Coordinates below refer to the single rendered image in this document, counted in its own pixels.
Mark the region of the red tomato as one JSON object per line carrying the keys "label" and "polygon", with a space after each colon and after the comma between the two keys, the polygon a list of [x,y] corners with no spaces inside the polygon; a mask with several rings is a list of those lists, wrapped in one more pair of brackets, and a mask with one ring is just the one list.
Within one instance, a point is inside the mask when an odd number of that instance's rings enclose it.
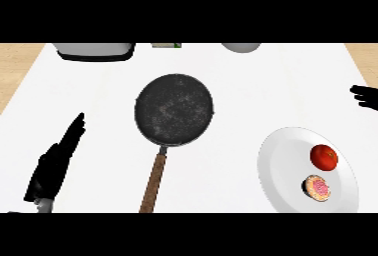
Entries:
{"label": "red tomato", "polygon": [[327,145],[315,145],[310,150],[310,161],[317,169],[332,171],[338,164],[338,155],[333,149]]}

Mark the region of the white and black appliance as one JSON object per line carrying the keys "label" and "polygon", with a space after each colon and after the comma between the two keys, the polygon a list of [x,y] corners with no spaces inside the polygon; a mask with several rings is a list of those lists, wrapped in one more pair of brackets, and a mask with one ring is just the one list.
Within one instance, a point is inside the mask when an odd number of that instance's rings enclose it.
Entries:
{"label": "white and black appliance", "polygon": [[115,62],[131,58],[134,43],[54,43],[63,60],[79,62]]}

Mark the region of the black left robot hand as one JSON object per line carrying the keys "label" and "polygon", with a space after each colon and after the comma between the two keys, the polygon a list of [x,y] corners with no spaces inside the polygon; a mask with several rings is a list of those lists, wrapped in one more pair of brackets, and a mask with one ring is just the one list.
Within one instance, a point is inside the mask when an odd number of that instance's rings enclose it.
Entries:
{"label": "black left robot hand", "polygon": [[39,156],[23,196],[26,202],[33,202],[36,199],[54,199],[84,132],[84,114],[79,113],[66,129],[60,142],[54,143]]}

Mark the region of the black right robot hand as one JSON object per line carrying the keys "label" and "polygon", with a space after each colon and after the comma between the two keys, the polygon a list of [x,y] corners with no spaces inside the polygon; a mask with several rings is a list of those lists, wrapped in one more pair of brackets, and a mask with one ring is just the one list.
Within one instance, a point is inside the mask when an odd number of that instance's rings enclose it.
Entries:
{"label": "black right robot hand", "polygon": [[352,85],[349,92],[358,101],[358,106],[378,111],[378,88]]}

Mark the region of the grey round bowl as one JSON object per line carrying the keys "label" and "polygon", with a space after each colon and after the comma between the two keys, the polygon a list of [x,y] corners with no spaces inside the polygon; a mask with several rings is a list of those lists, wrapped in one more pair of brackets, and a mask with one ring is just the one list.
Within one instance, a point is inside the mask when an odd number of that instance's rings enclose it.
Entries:
{"label": "grey round bowl", "polygon": [[222,46],[234,53],[249,53],[256,50],[259,43],[222,43]]}

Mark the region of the white plate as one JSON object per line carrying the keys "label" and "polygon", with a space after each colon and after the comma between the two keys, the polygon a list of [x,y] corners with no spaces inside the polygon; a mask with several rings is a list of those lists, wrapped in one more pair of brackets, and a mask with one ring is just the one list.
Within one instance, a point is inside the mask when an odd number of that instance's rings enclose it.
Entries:
{"label": "white plate", "polygon": [[[335,169],[321,171],[310,161],[315,145],[335,151]],[[315,132],[287,127],[265,138],[256,159],[258,178],[267,199],[277,212],[355,212],[358,188],[348,162],[330,141]],[[310,175],[324,179],[329,198],[318,202],[302,191],[302,182]]]}

